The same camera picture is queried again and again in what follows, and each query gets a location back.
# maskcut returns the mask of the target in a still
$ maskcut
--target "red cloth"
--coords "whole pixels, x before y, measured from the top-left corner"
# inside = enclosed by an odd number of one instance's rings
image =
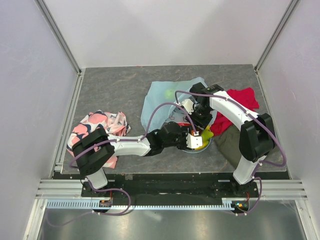
[[[242,104],[243,106],[252,111],[260,107],[259,103],[255,98],[255,91],[251,87],[248,87],[243,90],[230,89],[226,92],[238,103]],[[229,121],[220,112],[218,112],[214,123],[210,127],[210,130],[211,132],[213,132],[214,136],[218,136],[222,134],[225,130],[227,130],[231,125],[232,122]]]

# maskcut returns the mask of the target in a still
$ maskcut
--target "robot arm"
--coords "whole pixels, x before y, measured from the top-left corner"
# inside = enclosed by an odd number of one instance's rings
[[[274,133],[271,117],[266,113],[258,115],[242,106],[218,85],[206,88],[202,83],[197,83],[190,89],[190,94],[198,95],[194,97],[197,104],[186,99],[181,105],[187,110],[192,122],[198,128],[205,129],[212,120],[211,111],[217,110],[240,130],[241,159],[233,172],[233,178],[237,185],[250,182],[257,164],[274,148],[275,143],[249,115]],[[87,177],[96,189],[108,184],[102,166],[112,156],[138,155],[147,157],[160,154],[167,147],[185,150],[197,149],[202,146],[202,138],[198,136],[198,133],[192,132],[189,127],[181,127],[175,122],[170,122],[146,136],[137,137],[113,136],[108,135],[103,128],[97,129],[73,146],[74,156],[102,141],[108,143],[102,145],[99,151],[92,149],[76,160],[80,175]]]

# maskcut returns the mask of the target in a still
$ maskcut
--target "reflective floor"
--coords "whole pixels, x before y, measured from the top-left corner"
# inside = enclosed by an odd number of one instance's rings
[[[84,212],[88,210],[50,209],[48,218],[59,225]],[[294,201],[262,201],[248,216],[238,217],[221,211],[136,210],[124,216],[89,214],[59,228],[44,220],[38,239],[306,240],[306,237]]]

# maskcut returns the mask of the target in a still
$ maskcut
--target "patterned cloth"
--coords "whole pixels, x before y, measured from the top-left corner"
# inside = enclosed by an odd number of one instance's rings
[[[117,114],[103,112],[101,110],[95,113],[90,112],[73,129],[66,146],[68,152],[74,157],[74,153],[72,152],[73,145],[99,128],[104,128],[107,134],[115,136],[124,136],[131,130],[131,127],[126,121],[126,115],[121,111]],[[114,169],[117,160],[118,158],[113,156],[106,161],[103,167]]]

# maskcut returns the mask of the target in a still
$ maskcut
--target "light blue cloth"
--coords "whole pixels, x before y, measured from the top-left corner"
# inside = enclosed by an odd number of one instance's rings
[[[151,114],[156,107],[167,102],[176,103],[176,90],[189,91],[190,88],[197,83],[202,83],[207,87],[205,80],[202,77],[197,77],[190,81],[153,81],[147,95],[145,96],[141,113],[141,124],[143,128],[145,130],[147,129]],[[178,93],[178,100],[181,103],[183,100],[190,98],[190,96],[191,95],[189,94]],[[164,105],[159,108],[152,118],[148,132],[160,129],[175,108],[176,107],[174,105]]]

